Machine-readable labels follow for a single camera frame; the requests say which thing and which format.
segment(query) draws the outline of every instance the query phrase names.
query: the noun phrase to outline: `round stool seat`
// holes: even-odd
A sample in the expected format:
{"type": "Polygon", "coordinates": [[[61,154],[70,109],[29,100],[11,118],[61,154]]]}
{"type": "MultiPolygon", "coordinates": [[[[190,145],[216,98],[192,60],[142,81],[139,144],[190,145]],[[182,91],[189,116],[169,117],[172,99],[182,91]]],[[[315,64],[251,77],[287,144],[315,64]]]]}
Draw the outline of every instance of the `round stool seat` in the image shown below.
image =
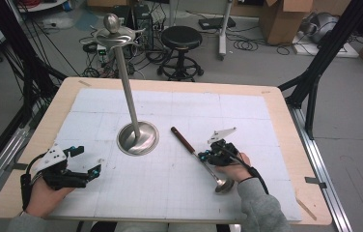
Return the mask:
{"type": "Polygon", "coordinates": [[[161,34],[161,41],[171,49],[193,49],[202,43],[202,35],[186,26],[172,26],[161,34]]]}

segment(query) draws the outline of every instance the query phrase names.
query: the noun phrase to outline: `table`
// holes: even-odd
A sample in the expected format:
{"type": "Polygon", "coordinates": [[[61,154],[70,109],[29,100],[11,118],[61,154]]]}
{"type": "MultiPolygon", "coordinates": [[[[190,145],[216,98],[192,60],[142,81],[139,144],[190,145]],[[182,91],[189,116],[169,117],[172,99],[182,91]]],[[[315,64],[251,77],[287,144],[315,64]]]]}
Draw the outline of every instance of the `table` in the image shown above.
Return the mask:
{"type": "MultiPolygon", "coordinates": [[[[305,177],[314,177],[314,172],[307,159],[284,98],[278,88],[146,80],[131,80],[130,84],[134,91],[206,92],[263,97],[281,147],[281,153],[292,179],[295,196],[302,214],[302,221],[292,223],[308,225],[331,223],[331,215],[319,186],[305,182],[305,177]]],[[[52,146],[56,133],[63,125],[76,94],[81,88],[122,89],[122,84],[121,80],[118,79],[67,78],[46,111],[18,162],[28,163],[32,158],[52,146]]],[[[19,176],[22,173],[23,171],[21,170],[14,170],[0,192],[0,218],[12,218],[21,210],[19,176]]]]}

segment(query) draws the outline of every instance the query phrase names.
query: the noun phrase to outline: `gray floor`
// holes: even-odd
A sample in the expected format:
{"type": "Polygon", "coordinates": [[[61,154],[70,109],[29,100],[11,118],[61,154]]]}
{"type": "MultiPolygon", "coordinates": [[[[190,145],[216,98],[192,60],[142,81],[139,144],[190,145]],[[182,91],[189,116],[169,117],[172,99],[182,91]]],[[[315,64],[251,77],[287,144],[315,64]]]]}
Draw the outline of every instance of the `gray floor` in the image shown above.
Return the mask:
{"type": "MultiPolygon", "coordinates": [[[[86,23],[101,26],[100,17],[83,10],[70,12],[75,26],[68,30],[51,33],[49,37],[72,63],[79,73],[86,68],[86,54],[80,38],[89,36],[91,30],[86,23]]],[[[199,29],[200,17],[177,18],[179,25],[189,25],[199,29]]],[[[237,28],[245,29],[257,24],[254,19],[236,18],[237,28]]],[[[259,29],[241,32],[241,35],[259,39],[259,29]]],[[[227,43],[224,61],[217,59],[218,38],[213,34],[203,34],[203,44],[188,53],[205,70],[198,82],[228,83],[242,85],[278,86],[303,73],[313,57],[280,55],[275,47],[260,46],[256,51],[237,50],[232,42],[227,43]]],[[[356,49],[362,45],[352,44],[356,49]]],[[[48,57],[57,70],[68,75],[76,75],[50,43],[44,42],[48,57]]],[[[136,66],[140,69],[147,62],[136,66]]],[[[150,64],[130,78],[166,80],[156,74],[156,65],[150,64]]],[[[14,76],[6,62],[0,63],[0,133],[11,121],[21,106],[14,76]]],[[[336,58],[323,75],[318,92],[315,114],[314,135],[341,199],[349,222],[354,231],[363,231],[363,61],[360,58],[336,58]]],[[[0,189],[7,179],[4,172],[0,189]]],[[[8,221],[0,219],[0,231],[5,231],[8,221]]],[[[75,231],[77,221],[53,221],[49,231],[75,231]]],[[[82,231],[89,231],[90,223],[85,223],[82,231]]],[[[294,231],[336,231],[328,226],[294,226],[294,231]]]]}

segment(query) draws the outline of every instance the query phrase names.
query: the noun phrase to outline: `metal rod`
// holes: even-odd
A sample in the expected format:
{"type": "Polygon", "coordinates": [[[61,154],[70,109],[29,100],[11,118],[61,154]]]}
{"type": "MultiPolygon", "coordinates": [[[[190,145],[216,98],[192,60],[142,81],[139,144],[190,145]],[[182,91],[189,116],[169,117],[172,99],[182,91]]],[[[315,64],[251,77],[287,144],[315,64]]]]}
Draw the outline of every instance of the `metal rod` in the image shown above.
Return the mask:
{"type": "Polygon", "coordinates": [[[175,14],[177,13],[177,12],[174,12],[173,10],[174,10],[174,8],[175,8],[175,0],[170,0],[169,1],[169,9],[170,9],[170,11],[169,11],[169,27],[172,27],[172,26],[174,26],[174,24],[175,24],[175,18],[176,18],[176,16],[175,16],[175,14]]]}
{"type": "Polygon", "coordinates": [[[206,170],[214,178],[214,180],[216,182],[219,182],[220,179],[211,171],[211,169],[209,169],[209,167],[205,163],[203,163],[200,160],[200,158],[199,158],[199,156],[197,156],[194,148],[190,145],[190,143],[187,142],[187,140],[185,140],[185,138],[182,136],[182,134],[175,127],[170,128],[170,131],[172,131],[172,133],[181,142],[181,144],[188,150],[188,152],[191,153],[194,157],[196,157],[197,161],[200,162],[206,168],[206,170]]]}
{"type": "Polygon", "coordinates": [[[127,76],[126,62],[124,57],[124,52],[121,46],[117,46],[115,49],[115,56],[118,61],[119,76],[122,80],[122,85],[124,86],[125,97],[127,101],[127,107],[130,113],[131,123],[133,125],[135,137],[140,137],[139,123],[136,117],[136,110],[134,109],[133,96],[131,95],[129,78],[127,76]]]}
{"type": "Polygon", "coordinates": [[[225,36],[227,30],[227,23],[229,22],[230,11],[233,5],[233,0],[227,0],[226,10],[224,12],[223,27],[221,28],[220,35],[225,36]]]}

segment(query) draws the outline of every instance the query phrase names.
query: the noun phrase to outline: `hand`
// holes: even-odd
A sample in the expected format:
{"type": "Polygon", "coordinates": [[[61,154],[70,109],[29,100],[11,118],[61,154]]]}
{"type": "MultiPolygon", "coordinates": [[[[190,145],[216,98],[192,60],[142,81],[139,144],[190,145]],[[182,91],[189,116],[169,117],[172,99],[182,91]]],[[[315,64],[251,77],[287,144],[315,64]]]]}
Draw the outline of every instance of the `hand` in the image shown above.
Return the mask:
{"type": "Polygon", "coordinates": [[[31,199],[25,212],[31,216],[46,218],[73,190],[74,188],[54,190],[40,177],[32,187],[31,199]]]}
{"type": "MultiPolygon", "coordinates": [[[[237,156],[251,166],[250,158],[248,158],[247,155],[244,153],[239,153],[237,156]]],[[[227,176],[237,182],[241,182],[252,177],[251,174],[248,173],[247,169],[241,165],[241,163],[234,163],[228,166],[216,166],[215,170],[226,173],[227,176]]]]}

